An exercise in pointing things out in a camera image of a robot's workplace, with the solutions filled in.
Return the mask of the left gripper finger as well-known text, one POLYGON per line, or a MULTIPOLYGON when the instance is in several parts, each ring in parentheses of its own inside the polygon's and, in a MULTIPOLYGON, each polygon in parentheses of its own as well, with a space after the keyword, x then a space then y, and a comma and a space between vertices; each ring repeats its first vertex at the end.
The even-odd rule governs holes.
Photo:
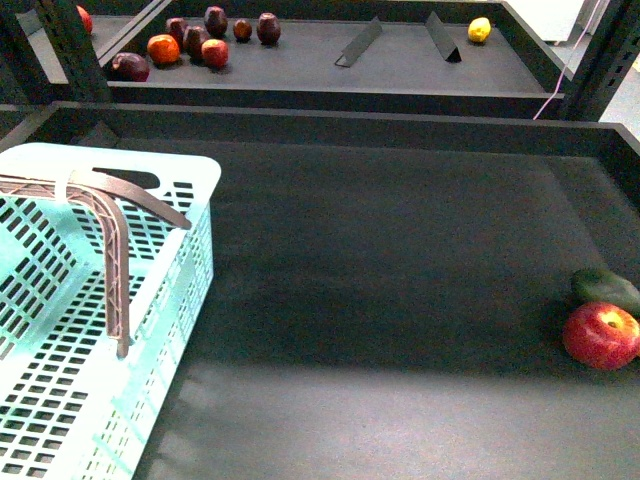
POLYGON ((103 233, 105 328, 117 342, 116 355, 129 353, 129 260, 128 227, 113 200, 115 180, 105 174, 71 174, 66 180, 1 176, 1 194, 16 198, 37 198, 87 207, 103 233))
POLYGON ((129 181, 95 171, 73 170, 69 183, 91 187, 127 200, 175 227, 185 230, 191 228, 191 222, 182 213, 129 181))

